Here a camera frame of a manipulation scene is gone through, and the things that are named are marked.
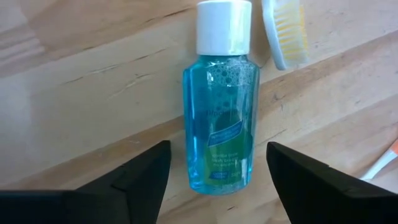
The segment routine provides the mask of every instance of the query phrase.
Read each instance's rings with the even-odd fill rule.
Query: yellow bristle
[[[274,19],[279,38],[279,45],[286,60],[301,60],[308,48],[307,34],[305,31],[304,8],[292,1],[274,10]],[[300,13],[299,20],[294,21],[291,15]]]

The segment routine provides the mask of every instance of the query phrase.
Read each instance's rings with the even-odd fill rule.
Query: black object
[[[267,146],[272,181],[296,223],[398,223],[398,196],[276,142]]]
[[[170,142],[162,141],[74,191],[0,192],[0,223],[156,223],[170,160]]]

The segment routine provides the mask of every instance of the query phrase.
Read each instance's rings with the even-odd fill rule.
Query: blue mouthwash
[[[190,186],[224,195],[250,182],[259,68],[248,60],[251,3],[205,1],[197,6],[198,60],[183,74]]]

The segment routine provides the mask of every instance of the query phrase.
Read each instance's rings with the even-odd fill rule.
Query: wooden surface
[[[192,192],[181,72],[196,57],[196,3],[1,1],[1,188],[74,189],[171,139],[159,223],[288,223],[267,170],[268,141],[358,176],[398,137],[396,0],[302,0],[312,61],[293,72],[276,71],[256,10],[252,183],[227,197]],[[398,192],[397,175],[393,162],[373,183]]]

